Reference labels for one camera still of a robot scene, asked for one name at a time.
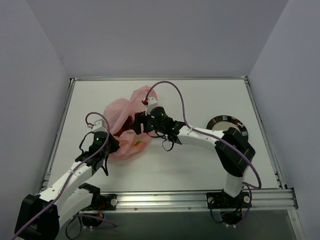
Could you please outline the pink plastic bag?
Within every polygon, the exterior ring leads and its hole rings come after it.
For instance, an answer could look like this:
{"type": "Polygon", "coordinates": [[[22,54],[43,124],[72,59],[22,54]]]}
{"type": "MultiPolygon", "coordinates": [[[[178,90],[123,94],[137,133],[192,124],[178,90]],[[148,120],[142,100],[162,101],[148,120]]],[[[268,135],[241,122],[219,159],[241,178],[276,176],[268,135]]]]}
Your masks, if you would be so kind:
{"type": "Polygon", "coordinates": [[[146,133],[137,135],[133,130],[135,114],[143,112],[146,106],[142,100],[150,86],[143,86],[133,91],[130,99],[118,98],[104,110],[103,116],[108,120],[110,133],[119,142],[119,149],[109,155],[111,161],[123,161],[139,154],[151,140],[146,133]]]}

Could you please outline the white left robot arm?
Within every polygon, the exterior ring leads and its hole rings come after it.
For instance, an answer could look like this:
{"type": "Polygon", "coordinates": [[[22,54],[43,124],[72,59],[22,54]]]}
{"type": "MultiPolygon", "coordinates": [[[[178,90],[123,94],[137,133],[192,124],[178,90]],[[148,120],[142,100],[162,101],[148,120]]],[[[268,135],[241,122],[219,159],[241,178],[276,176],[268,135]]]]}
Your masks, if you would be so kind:
{"type": "Polygon", "coordinates": [[[54,240],[60,228],[81,210],[95,210],[103,197],[100,188],[87,183],[100,168],[107,170],[109,154],[120,148],[119,141],[105,131],[93,134],[87,151],[69,170],[37,195],[27,195],[20,206],[14,237],[23,240],[54,240]]]}

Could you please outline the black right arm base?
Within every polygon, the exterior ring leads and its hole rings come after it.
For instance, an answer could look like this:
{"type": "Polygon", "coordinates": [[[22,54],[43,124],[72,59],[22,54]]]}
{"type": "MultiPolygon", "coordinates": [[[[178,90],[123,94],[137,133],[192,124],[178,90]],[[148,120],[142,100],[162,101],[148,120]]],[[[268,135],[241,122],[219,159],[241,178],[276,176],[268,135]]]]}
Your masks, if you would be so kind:
{"type": "Polygon", "coordinates": [[[216,223],[235,228],[252,207],[252,193],[241,191],[238,196],[231,197],[223,190],[207,192],[206,202],[210,216],[216,223]]]}

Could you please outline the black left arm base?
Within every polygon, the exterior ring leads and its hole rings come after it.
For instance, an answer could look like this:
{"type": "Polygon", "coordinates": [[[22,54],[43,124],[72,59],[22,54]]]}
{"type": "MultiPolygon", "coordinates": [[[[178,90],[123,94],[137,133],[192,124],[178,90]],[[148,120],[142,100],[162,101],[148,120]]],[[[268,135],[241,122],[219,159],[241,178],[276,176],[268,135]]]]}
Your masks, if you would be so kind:
{"type": "MultiPolygon", "coordinates": [[[[104,211],[115,211],[116,205],[118,203],[116,194],[106,194],[101,195],[99,198],[94,200],[88,207],[84,208],[84,211],[96,211],[96,213],[89,213],[89,215],[104,218],[104,211]]],[[[85,226],[98,227],[103,222],[98,219],[93,219],[89,217],[81,217],[82,223],[85,226]]]]}

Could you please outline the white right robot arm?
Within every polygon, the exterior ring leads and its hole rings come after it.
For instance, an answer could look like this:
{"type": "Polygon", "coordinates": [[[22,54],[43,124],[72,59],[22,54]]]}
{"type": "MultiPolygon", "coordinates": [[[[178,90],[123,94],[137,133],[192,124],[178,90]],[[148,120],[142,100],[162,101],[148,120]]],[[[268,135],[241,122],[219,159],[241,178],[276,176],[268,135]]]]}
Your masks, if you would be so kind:
{"type": "Polygon", "coordinates": [[[191,145],[216,151],[227,172],[222,193],[223,203],[232,207],[240,201],[245,174],[248,167],[252,166],[256,151],[237,129],[230,127],[228,130],[210,131],[188,127],[185,122],[167,116],[161,106],[155,107],[149,113],[136,113],[132,128],[138,135],[155,132],[156,138],[162,138],[173,145],[191,145]]]}

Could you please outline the dark red fake grapes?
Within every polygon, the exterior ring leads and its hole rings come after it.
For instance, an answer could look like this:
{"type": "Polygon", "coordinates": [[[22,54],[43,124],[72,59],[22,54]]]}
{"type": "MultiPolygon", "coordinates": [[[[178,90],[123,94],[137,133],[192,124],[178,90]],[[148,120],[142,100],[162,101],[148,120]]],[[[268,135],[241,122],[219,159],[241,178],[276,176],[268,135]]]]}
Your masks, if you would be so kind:
{"type": "Polygon", "coordinates": [[[122,127],[120,128],[119,132],[123,133],[125,131],[131,130],[133,123],[134,123],[134,119],[131,115],[129,115],[125,120],[125,122],[123,123],[122,127]]]}

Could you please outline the black rimmed round plate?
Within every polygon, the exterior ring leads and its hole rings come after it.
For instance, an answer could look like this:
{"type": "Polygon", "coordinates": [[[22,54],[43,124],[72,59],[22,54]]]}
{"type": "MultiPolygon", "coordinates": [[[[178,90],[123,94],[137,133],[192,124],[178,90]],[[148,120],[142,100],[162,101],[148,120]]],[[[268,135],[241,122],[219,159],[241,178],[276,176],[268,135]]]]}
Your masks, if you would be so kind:
{"type": "Polygon", "coordinates": [[[237,129],[246,140],[249,139],[246,126],[239,119],[230,115],[215,116],[206,125],[207,130],[213,131],[225,131],[229,128],[237,129]]]}

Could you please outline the aluminium front rail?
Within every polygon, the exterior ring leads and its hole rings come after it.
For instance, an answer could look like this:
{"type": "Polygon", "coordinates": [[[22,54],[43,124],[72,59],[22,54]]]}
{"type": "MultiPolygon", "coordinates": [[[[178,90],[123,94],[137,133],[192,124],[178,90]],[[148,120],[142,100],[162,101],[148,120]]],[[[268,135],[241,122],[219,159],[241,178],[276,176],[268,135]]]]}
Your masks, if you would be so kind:
{"type": "MultiPolygon", "coordinates": [[[[296,210],[298,208],[295,192],[292,189],[263,189],[248,190],[252,193],[250,210],[296,210]]],[[[175,212],[207,212],[208,192],[204,191],[149,191],[149,192],[100,192],[101,195],[116,194],[117,205],[115,210],[106,210],[115,213],[175,213],[175,212]]],[[[79,211],[80,214],[96,214],[93,210],[79,211]]]]}

